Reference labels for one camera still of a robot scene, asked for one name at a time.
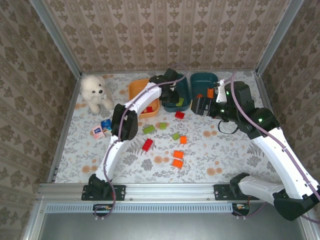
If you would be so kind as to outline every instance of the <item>green block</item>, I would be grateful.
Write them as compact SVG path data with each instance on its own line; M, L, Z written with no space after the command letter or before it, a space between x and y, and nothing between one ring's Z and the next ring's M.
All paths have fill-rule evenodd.
M172 135L172 139L175 140L175 141L178 140L179 138L180 138L180 134L177 133L177 132Z
M160 122L159 127L161 130L164 130L167 128L167 124L165 122Z
M182 97L179 97L179 102L175 105L176 107L181 107L182 106L182 104L184 103L184 98L182 98Z
M156 130L156 128L153 125L150 125L142 129L142 132L144 134L149 134L149 133L152 133L154 130Z

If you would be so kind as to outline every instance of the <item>floral tablecloth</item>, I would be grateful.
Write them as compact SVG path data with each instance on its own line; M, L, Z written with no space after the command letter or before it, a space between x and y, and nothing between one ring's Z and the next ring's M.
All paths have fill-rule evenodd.
M214 72L219 79L227 79L231 72ZM128 101L128 85L131 81L150 78L149 73L105 74L107 86L115 104ZM258 87L252 71L241 71L238 81L250 86L257 107L262 107ZM100 107L94 114L79 95L68 130L61 162L55 178L56 183L86 183L95 173L107 150L111 133L96 140L92 127L112 118L113 111ZM258 146L242 132L233 135L220 133L219 120L193 114L188 109L184 119L175 118L161 106L156 117L139 119L137 136L126 145L115 168L114 183L214 183L228 182L235 175L246 172L262 180L277 182L279 176ZM167 123L161 130L159 123ZM144 135L142 129L154 125L156 130ZM221 130L232 132L234 123L222 123ZM187 137L187 144L172 139L173 133ZM145 152L146 139L154 141ZM182 169L173 167L174 150L184 152Z

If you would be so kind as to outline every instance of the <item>blue box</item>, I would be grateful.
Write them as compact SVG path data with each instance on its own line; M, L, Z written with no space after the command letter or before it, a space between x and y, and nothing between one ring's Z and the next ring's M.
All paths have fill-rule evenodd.
M101 122L101 127L103 132L107 132L108 130L111 130L111 120L107 119Z

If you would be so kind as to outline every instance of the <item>orange plastic bin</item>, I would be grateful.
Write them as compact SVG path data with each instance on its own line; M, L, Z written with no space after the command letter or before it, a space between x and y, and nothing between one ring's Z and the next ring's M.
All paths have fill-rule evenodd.
M132 81L129 84L129 100L138 95L149 83L149 78ZM141 113L139 119L151 118L159 112L159 98L151 102L148 107L152 107L152 112Z

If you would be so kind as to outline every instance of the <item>teal bin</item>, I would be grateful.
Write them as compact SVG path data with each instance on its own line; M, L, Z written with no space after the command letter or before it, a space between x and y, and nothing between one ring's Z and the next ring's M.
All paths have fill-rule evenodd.
M215 82L218 82L218 77L211 72L196 72L192 74L190 77L192 99L195 99L198 94L207 97L208 89L212 89ZM216 93L214 93L213 99L217 99Z
M180 82L178 82L175 86L175 89L177 90L179 97L183 98L183 104L182 106L176 106L176 103L168 103L166 102L163 107L164 110L166 110L169 113L174 113L174 112L183 112L187 110L190 107L191 104L191 93L190 89L188 86L188 80L187 77L182 79Z

